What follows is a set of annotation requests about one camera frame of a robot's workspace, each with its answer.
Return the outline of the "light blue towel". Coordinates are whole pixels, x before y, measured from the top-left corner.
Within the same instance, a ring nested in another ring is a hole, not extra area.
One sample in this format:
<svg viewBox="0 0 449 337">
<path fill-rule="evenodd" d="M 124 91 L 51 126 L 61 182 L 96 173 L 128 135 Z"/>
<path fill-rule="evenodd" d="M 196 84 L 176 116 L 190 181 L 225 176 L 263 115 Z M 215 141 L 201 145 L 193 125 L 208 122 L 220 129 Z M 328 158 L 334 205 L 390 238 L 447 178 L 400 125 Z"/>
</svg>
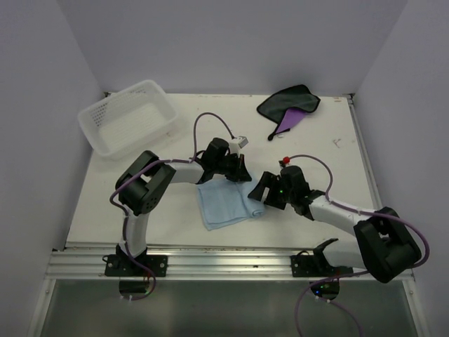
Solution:
<svg viewBox="0 0 449 337">
<path fill-rule="evenodd" d="M 248 198 L 256 185 L 254 179 L 235 183 L 224 178 L 197 185 L 197 199 L 205 228 L 218 230 L 263 216 L 264 204 Z"/>
</svg>

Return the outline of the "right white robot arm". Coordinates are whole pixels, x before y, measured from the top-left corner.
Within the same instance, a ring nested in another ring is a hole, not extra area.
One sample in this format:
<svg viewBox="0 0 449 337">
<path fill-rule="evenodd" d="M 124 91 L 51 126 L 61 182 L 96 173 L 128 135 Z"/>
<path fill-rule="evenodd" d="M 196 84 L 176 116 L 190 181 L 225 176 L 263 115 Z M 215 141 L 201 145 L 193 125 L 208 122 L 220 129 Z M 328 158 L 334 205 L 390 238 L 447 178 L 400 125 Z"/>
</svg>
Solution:
<svg viewBox="0 0 449 337">
<path fill-rule="evenodd" d="M 333 276 L 362 269 L 377 281 L 387 283 L 422 257 L 416 241 L 393 209 L 352 212 L 349 206 L 338 207 L 326 199 L 323 191 L 311 189 L 297 166 L 287 166 L 278 175 L 265 171 L 248 197 L 277 209 L 290 205 L 296 214 L 354 237 L 348 242 L 327 239 L 311 255 L 293 256 L 293 263 L 305 274 Z"/>
</svg>

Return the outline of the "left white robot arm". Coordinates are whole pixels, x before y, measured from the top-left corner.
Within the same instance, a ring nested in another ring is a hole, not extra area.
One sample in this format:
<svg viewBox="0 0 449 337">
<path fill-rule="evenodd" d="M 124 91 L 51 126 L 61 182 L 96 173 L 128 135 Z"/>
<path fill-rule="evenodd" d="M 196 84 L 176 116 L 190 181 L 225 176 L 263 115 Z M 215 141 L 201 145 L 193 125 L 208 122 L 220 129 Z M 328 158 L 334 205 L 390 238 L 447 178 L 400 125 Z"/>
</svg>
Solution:
<svg viewBox="0 0 449 337">
<path fill-rule="evenodd" d="M 121 175 L 115 185 L 111 201 L 125 213 L 119 249 L 125 254 L 121 267 L 129 275 L 144 271 L 147 250 L 146 233 L 149 213 L 161 201 L 170 184 L 190 183 L 202 185 L 215 175 L 224 176 L 234 183 L 250 182 L 251 177 L 240 150 L 248 139 L 239 136 L 227 142 L 212 139 L 204 151 L 194 153 L 193 159 L 160 159 L 145 150 Z"/>
</svg>

